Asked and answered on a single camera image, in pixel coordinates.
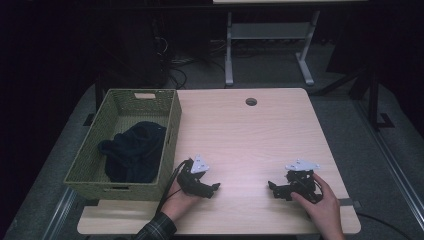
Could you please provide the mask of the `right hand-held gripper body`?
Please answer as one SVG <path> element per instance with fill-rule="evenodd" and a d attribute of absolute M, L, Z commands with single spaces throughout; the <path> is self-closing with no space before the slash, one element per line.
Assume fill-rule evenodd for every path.
<path fill-rule="evenodd" d="M 296 192 L 311 203 L 316 204 L 321 201 L 322 195 L 315 193 L 318 185 L 312 177 L 314 171 L 319 168 L 319 164 L 303 159 L 297 159 L 294 163 L 286 165 L 286 178 L 289 183 L 286 200 L 291 201 L 291 193 Z"/>

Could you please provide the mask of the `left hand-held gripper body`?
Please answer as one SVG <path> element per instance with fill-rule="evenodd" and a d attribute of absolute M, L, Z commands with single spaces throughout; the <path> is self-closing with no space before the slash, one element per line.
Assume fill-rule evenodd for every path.
<path fill-rule="evenodd" d="M 184 161 L 184 165 L 177 182 L 184 193 L 200 197 L 200 192 L 208 190 L 207 184 L 200 181 L 203 175 L 209 170 L 209 166 L 200 154 L 193 159 L 189 158 Z"/>

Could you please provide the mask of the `dark cloth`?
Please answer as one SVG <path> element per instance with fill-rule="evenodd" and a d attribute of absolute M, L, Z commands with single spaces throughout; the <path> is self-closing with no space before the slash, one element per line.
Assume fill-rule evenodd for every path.
<path fill-rule="evenodd" d="M 106 157 L 105 173 L 115 183 L 152 183 L 162 157 L 167 128 L 142 121 L 112 140 L 103 140 L 98 150 Z"/>

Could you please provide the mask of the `green woven basket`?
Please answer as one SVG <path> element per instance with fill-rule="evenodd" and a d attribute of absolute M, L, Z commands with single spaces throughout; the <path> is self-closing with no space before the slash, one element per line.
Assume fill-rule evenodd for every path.
<path fill-rule="evenodd" d="M 87 199 L 158 201 L 173 168 L 182 109 L 173 89 L 111 89 L 98 109 L 64 183 Z M 106 156 L 98 150 L 141 121 L 166 128 L 156 177 L 150 183 L 112 182 L 105 173 Z"/>

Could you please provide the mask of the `person's left hand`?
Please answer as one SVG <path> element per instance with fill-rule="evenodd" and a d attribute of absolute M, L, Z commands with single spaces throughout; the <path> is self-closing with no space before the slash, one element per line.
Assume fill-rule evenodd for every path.
<path fill-rule="evenodd" d="M 201 200 L 201 197 L 184 193 L 178 182 L 174 181 L 166 197 L 166 201 L 161 207 L 161 212 L 167 215 L 173 222 L 177 222 Z"/>

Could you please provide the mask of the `person's right hand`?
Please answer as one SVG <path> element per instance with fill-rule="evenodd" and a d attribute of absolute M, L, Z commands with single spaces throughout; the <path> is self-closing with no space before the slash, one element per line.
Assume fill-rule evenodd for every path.
<path fill-rule="evenodd" d="M 296 192 L 291 193 L 292 199 L 306 210 L 320 233 L 327 229 L 340 229 L 342 231 L 339 200 L 320 176 L 313 174 L 313 178 L 321 187 L 322 200 L 313 204 Z"/>

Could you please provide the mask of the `grey tape strip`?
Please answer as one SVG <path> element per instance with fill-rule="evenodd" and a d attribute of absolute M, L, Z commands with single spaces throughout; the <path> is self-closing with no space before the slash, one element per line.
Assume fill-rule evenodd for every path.
<path fill-rule="evenodd" d="M 360 209 L 362 207 L 359 201 L 351 198 L 342 198 L 339 200 L 339 203 L 341 206 L 352 206 L 354 209 Z"/>

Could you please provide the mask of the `black metal stand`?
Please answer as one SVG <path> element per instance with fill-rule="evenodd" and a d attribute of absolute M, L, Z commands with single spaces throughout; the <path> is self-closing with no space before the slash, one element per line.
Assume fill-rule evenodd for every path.
<path fill-rule="evenodd" d="M 376 131 L 380 128 L 394 128 L 389 116 L 378 111 L 379 79 L 376 71 L 370 66 L 363 66 L 328 86 L 310 93 L 310 96 L 324 96 L 348 82 L 353 82 L 348 92 L 352 100 L 361 100 L 365 94 L 368 94 L 367 119 L 372 128 Z"/>

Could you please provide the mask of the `black table leg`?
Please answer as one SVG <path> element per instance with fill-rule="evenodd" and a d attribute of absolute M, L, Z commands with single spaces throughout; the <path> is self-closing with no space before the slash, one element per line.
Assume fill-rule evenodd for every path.
<path fill-rule="evenodd" d="M 90 113 L 84 122 L 84 126 L 90 126 L 94 120 L 94 117 L 98 110 L 100 109 L 101 103 L 104 98 L 104 88 L 102 85 L 102 79 L 98 77 L 94 84 L 94 90 L 95 90 L 95 112 Z"/>

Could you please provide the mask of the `metal floor rail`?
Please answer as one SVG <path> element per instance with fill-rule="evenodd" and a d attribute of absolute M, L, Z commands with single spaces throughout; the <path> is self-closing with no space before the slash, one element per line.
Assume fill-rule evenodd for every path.
<path fill-rule="evenodd" d="M 374 142 L 377 144 L 379 151 L 383 155 L 387 168 L 392 175 L 399 191 L 405 199 L 409 209 L 411 210 L 414 218 L 420 227 L 424 230 L 424 201 L 419 197 L 404 171 L 401 169 L 397 162 L 395 155 L 389 149 L 380 131 L 372 126 L 368 120 L 365 107 L 359 102 L 354 100 L 353 106 L 360 116 L 367 131 L 371 135 Z"/>
<path fill-rule="evenodd" d="M 59 199 L 53 216 L 48 222 L 46 230 L 42 236 L 42 240 L 57 240 L 60 231 L 62 230 L 66 218 L 72 208 L 76 197 L 76 192 L 72 190 L 70 187 L 66 187 L 64 192 Z"/>

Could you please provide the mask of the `white metal desk frame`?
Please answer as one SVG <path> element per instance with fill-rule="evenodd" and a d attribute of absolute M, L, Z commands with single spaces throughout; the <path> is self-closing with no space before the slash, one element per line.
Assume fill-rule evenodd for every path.
<path fill-rule="evenodd" d="M 232 13 L 229 12 L 226 24 L 225 85 L 232 86 L 234 84 L 232 61 L 232 42 L 234 40 L 304 40 L 303 50 L 297 52 L 295 56 L 305 83 L 313 86 L 315 81 L 306 63 L 306 56 L 319 16 L 320 12 L 315 11 L 309 22 L 234 23 Z"/>

